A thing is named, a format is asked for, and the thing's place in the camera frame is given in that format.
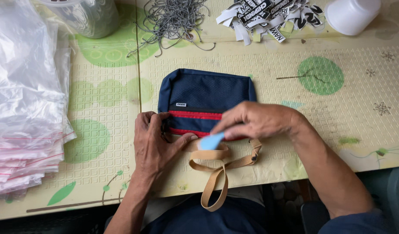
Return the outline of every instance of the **pile of cords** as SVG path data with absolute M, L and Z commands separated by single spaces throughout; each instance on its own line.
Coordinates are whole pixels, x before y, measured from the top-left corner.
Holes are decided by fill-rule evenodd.
M 146 6 L 155 1 L 152 7 L 147 11 Z M 203 49 L 199 47 L 194 41 L 192 34 L 189 32 L 194 30 L 199 38 L 199 42 L 202 42 L 200 34 L 198 31 L 202 29 L 197 28 L 198 25 L 202 24 L 204 21 L 204 14 L 200 13 L 199 10 L 201 8 L 209 9 L 204 5 L 207 0 L 150 0 L 143 7 L 145 10 L 145 18 L 143 19 L 142 26 L 137 25 L 140 30 L 143 30 L 148 33 L 152 33 L 153 35 L 149 39 L 142 38 L 143 42 L 140 43 L 135 50 L 130 51 L 127 54 L 127 57 L 134 51 L 137 51 L 140 47 L 149 44 L 157 43 L 159 45 L 159 49 L 161 53 L 156 55 L 155 57 L 162 55 L 162 48 L 169 49 L 172 46 L 176 45 L 181 40 L 187 40 L 194 45 L 196 45 L 199 49 L 204 51 L 210 51 L 215 48 L 215 42 L 213 42 L 213 47 L 211 49 Z M 162 38 L 166 38 L 169 40 L 176 40 L 174 44 L 163 47 L 162 46 Z

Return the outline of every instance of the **blue chalk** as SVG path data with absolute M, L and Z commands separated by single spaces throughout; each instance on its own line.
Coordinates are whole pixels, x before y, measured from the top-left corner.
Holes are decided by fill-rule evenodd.
M 199 142 L 200 150 L 215 150 L 218 147 L 220 141 L 224 138 L 224 133 L 220 132 L 215 135 L 209 135 Z

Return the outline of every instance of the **white plastic container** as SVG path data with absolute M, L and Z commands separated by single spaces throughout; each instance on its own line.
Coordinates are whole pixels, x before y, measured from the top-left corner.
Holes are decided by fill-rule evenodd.
M 325 7 L 325 17 L 338 32 L 354 36 L 379 14 L 380 0 L 333 0 Z
M 39 1 L 84 37 L 105 37 L 119 26 L 114 0 Z

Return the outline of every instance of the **snowflake drawing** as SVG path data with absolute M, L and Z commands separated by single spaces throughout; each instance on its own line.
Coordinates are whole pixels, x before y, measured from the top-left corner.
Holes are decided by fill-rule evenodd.
M 386 60 L 386 61 L 393 61 L 394 60 L 394 55 L 391 52 L 386 52 L 384 51 L 382 53 L 382 57 Z
M 384 102 L 381 102 L 380 104 L 377 104 L 377 103 L 374 103 L 374 110 L 376 111 L 379 111 L 379 114 L 380 115 L 383 115 L 383 114 L 390 114 L 390 111 L 389 111 L 389 109 L 390 109 L 390 107 L 388 107 L 388 106 L 386 106 L 385 104 L 384 104 Z
M 376 71 L 373 71 L 373 69 L 366 69 L 366 72 L 365 72 L 369 77 L 372 77 L 372 76 L 376 76 Z

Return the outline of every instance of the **person's left hand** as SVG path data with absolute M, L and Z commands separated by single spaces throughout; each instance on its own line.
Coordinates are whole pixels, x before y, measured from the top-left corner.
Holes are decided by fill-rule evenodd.
M 166 165 L 188 142 L 197 139 L 194 133 L 186 133 L 174 143 L 161 137 L 162 120 L 168 112 L 153 111 L 138 114 L 135 121 L 135 172 L 142 178 L 156 179 Z

